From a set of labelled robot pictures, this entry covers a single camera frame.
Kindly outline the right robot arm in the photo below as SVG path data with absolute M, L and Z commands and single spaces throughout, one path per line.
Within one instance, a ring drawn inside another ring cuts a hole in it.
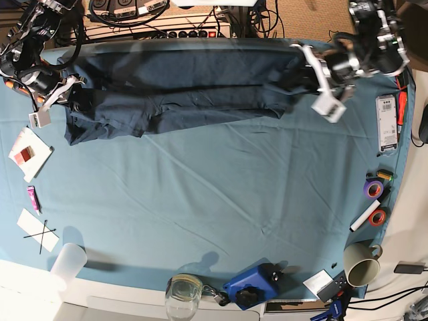
M 84 110 L 88 103 L 82 91 L 85 79 L 77 74 L 62 77 L 62 71 L 76 62 L 84 42 L 83 15 L 76 5 L 76 1 L 31 1 L 1 44 L 4 84 L 30 98 L 35 112 L 40 104 L 46 108 L 61 104 L 70 110 Z M 64 19 L 76 27 L 76 45 L 68 60 L 54 65 L 43 60 L 41 53 Z

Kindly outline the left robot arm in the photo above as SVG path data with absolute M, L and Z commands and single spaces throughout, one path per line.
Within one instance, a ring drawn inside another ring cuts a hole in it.
M 309 52 L 321 64 L 328 91 L 347 99 L 355 80 L 381 73 L 395 77 L 409 63 L 403 43 L 403 26 L 392 1 L 349 1 L 354 33 L 336 32 L 332 47 Z

